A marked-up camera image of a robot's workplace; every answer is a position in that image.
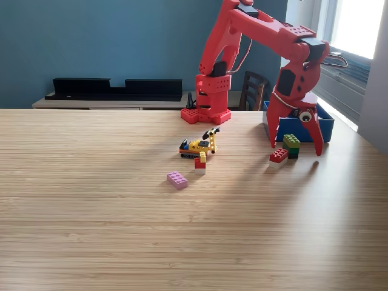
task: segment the yellow lego excavator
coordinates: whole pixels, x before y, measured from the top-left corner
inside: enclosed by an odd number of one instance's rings
[[[196,140],[191,141],[189,144],[187,143],[187,139],[185,139],[181,146],[179,147],[179,152],[181,153],[182,158],[187,159],[195,159],[199,157],[199,153],[204,152],[206,155],[208,151],[211,151],[212,153],[216,153],[217,146],[216,146],[216,140],[215,135],[220,131],[219,127],[216,129],[210,129],[203,135],[202,139],[203,141]]]

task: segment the cable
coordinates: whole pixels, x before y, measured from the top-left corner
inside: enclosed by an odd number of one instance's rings
[[[339,69],[347,68],[347,66],[349,65],[347,63],[346,59],[344,57],[342,57],[342,56],[336,56],[336,55],[328,54],[327,58],[329,58],[329,59],[338,59],[341,62],[343,62],[344,64],[343,65],[339,65],[339,64],[329,64],[327,62],[323,62],[322,65],[328,65],[329,67],[336,67],[336,68],[339,68]]]
[[[249,44],[249,46],[248,46],[248,49],[247,49],[247,51],[245,52],[244,57],[240,60],[240,63],[238,64],[236,70],[234,70],[234,71],[229,71],[229,72],[228,72],[229,74],[236,73],[236,72],[241,68],[241,65],[243,64],[243,62],[244,62],[245,59],[247,58],[247,55],[249,54],[250,47],[252,46],[252,42],[253,42],[253,40],[251,39],[251,40],[250,40],[250,44]]]

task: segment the red lego brick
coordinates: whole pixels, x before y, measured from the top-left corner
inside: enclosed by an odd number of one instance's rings
[[[228,121],[232,118],[232,112],[228,109],[225,112],[222,112],[220,115],[213,117],[212,121],[214,124],[222,124],[225,121]]]
[[[206,163],[201,162],[200,158],[195,158],[194,162],[195,162],[196,169],[206,169]]]
[[[181,118],[186,120],[190,124],[197,123],[199,120],[198,109],[187,109],[183,108],[181,110]]]
[[[284,149],[275,150],[272,155],[269,156],[271,162],[281,163],[289,156],[289,151]]]

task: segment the yellow lego piece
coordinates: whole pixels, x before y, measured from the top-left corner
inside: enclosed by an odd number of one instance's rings
[[[206,154],[204,152],[199,153],[199,158],[201,159],[201,162],[206,162]]]

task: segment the sunlight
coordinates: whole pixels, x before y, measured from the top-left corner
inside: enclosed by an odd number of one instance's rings
[[[373,59],[384,0],[338,0],[331,46]]]

